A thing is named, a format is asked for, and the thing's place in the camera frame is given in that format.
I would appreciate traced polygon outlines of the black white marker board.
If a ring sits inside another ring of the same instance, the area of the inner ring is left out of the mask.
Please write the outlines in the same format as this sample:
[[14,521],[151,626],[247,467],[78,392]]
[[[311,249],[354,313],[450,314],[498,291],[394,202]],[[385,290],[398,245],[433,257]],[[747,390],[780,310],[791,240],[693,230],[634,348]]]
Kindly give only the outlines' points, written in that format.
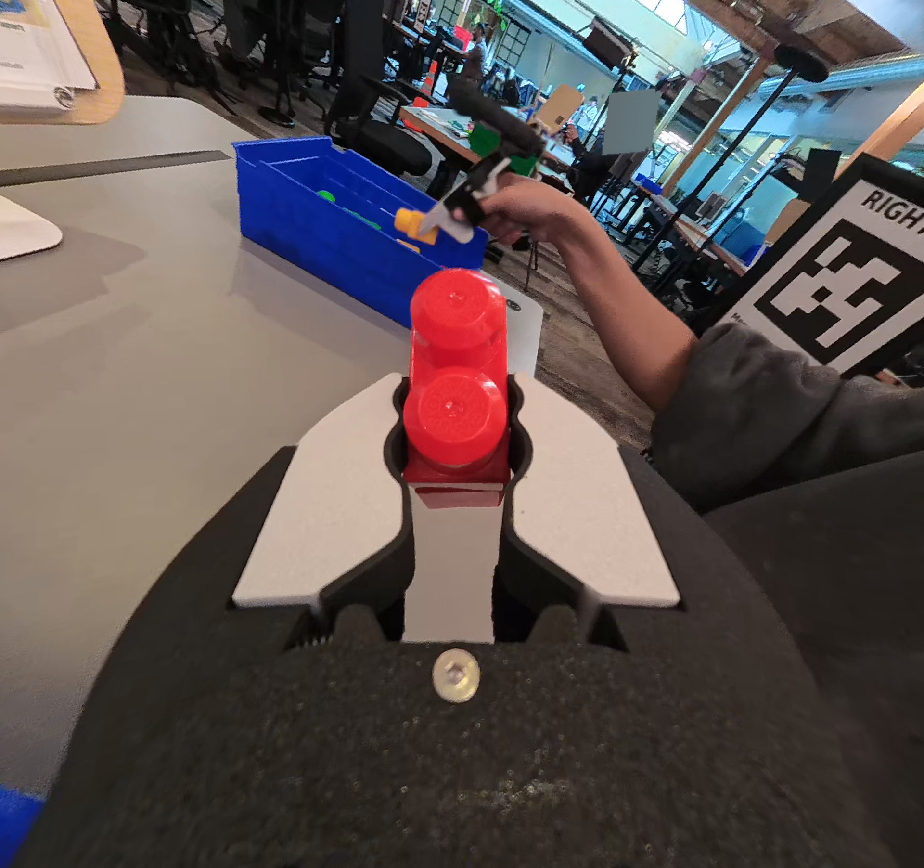
[[779,348],[873,376],[922,344],[923,180],[862,154],[710,312]]

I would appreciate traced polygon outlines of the black office chair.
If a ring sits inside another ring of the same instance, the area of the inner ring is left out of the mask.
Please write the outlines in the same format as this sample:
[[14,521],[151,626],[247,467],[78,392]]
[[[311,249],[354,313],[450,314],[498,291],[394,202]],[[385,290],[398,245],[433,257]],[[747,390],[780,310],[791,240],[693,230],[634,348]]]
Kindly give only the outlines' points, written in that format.
[[345,0],[341,32],[334,37],[341,71],[324,134],[387,172],[420,178],[432,164],[431,151],[399,126],[408,98],[385,81],[384,0]]

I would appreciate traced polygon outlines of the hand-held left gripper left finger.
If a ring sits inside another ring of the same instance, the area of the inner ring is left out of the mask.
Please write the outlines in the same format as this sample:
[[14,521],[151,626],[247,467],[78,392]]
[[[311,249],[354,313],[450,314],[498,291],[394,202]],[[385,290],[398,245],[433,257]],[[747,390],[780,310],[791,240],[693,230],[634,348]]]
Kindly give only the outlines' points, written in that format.
[[363,606],[387,640],[406,630],[416,567],[409,380],[388,374],[301,437],[231,596],[237,609],[303,608],[322,632]]

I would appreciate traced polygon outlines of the black round-top pole stand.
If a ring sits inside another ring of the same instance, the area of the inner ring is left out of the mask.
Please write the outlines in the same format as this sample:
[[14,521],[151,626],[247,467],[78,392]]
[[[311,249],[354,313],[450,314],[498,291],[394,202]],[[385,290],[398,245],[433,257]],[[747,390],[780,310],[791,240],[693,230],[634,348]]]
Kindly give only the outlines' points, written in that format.
[[745,137],[750,134],[756,123],[782,94],[790,82],[793,81],[794,78],[802,78],[811,83],[820,83],[825,81],[829,75],[828,69],[823,62],[818,60],[813,54],[797,46],[781,43],[775,47],[773,56],[776,65],[779,65],[785,70],[785,75],[774,87],[769,97],[760,105],[753,117],[745,124],[745,127],[739,132],[733,142],[728,145],[723,154],[702,177],[697,186],[693,188],[692,191],[687,194],[683,202],[677,206],[676,212],[670,216],[664,226],[653,236],[651,242],[632,265],[633,273],[640,272],[641,267],[651,257],[653,251],[658,249],[660,242],[674,230],[677,222],[682,215],[687,214],[687,210],[691,205],[695,204],[699,192],[702,191],[708,185],[709,181],[721,170],[725,162],[733,155]]

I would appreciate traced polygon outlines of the person's right forearm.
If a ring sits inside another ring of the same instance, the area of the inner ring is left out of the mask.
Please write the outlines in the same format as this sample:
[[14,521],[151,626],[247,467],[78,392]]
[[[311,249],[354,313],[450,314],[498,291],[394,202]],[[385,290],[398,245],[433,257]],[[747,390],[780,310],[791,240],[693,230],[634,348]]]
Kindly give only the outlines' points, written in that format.
[[740,324],[695,337],[566,202],[552,241],[618,375],[654,412],[652,463],[696,509],[922,456],[922,392],[842,379]]

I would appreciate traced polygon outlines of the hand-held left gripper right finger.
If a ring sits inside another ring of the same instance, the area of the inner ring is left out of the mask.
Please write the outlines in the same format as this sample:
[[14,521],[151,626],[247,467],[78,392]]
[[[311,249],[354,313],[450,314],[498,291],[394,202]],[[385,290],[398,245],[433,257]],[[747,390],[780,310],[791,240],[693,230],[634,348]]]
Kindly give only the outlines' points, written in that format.
[[676,610],[681,596],[620,447],[534,377],[508,381],[494,635],[525,641],[547,609],[564,606],[581,643],[623,643],[617,610]]

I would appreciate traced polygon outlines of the yellow toy block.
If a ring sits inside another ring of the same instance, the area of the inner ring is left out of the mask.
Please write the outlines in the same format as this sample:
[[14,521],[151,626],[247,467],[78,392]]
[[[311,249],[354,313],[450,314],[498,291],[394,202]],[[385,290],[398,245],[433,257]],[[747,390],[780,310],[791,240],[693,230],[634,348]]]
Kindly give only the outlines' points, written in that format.
[[439,237],[439,228],[424,230],[422,226],[425,218],[426,215],[421,211],[402,207],[396,211],[394,228],[401,237],[409,239],[411,244],[422,243],[432,246]]

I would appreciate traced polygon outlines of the grey desk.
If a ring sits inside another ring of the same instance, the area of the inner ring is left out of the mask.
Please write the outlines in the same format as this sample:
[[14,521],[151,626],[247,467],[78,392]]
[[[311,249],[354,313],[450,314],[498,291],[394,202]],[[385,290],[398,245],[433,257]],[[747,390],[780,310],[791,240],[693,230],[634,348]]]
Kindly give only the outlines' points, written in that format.
[[167,564],[409,332],[239,230],[239,124],[128,97],[3,125],[2,195],[61,228],[2,263],[1,773],[44,796]]

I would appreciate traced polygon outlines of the green plastic bin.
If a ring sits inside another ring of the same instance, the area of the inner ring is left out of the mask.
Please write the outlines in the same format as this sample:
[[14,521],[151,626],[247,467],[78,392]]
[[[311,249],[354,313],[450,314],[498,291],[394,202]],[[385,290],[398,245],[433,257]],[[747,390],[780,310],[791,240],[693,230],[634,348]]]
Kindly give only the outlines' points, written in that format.
[[[499,151],[501,136],[486,125],[475,122],[468,133],[471,151],[480,158],[488,157]],[[535,175],[542,150],[532,155],[514,153],[510,157],[509,169],[521,177],[532,178]]]

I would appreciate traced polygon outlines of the silver ventilation duct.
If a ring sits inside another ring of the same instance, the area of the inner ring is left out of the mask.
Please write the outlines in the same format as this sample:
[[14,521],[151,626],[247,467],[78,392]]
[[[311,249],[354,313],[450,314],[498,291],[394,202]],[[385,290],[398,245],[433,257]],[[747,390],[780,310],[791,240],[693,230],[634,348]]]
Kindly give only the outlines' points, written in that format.
[[831,70],[826,80],[819,83],[795,78],[781,92],[785,96],[810,96],[823,91],[851,91],[871,89],[923,79],[922,53],[889,53],[869,60],[838,66]]

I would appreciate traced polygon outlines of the red toy block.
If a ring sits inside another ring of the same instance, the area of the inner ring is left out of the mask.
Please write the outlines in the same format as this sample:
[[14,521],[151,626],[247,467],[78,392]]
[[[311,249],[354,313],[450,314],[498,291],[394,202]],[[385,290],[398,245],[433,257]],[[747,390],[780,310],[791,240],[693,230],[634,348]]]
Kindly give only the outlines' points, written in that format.
[[506,302],[485,275],[445,269],[410,302],[403,475],[427,508],[502,504],[511,478]]

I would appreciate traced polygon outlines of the blue plastic storage bin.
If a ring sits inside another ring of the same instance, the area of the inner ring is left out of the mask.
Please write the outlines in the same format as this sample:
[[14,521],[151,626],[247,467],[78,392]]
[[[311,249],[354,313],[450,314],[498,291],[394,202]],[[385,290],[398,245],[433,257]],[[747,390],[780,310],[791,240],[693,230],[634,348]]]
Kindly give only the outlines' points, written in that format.
[[1,786],[1,867],[8,867],[44,807],[44,799]]
[[[394,228],[396,211],[436,202],[324,136],[234,144],[241,234],[408,328],[419,284],[443,268],[481,269],[488,234],[462,245],[444,232],[430,246]],[[329,204],[317,191],[332,192]],[[343,208],[378,222],[375,230]]]

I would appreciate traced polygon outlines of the person's right hand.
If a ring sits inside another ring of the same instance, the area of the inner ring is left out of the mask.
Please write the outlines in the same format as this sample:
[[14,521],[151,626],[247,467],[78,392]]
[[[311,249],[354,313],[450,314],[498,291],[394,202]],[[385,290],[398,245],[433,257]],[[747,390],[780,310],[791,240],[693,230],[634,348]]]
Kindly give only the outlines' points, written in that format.
[[498,190],[480,199],[482,227],[491,237],[511,246],[528,234],[551,244],[561,254],[589,249],[606,235],[590,212],[565,193],[542,183],[504,173]]

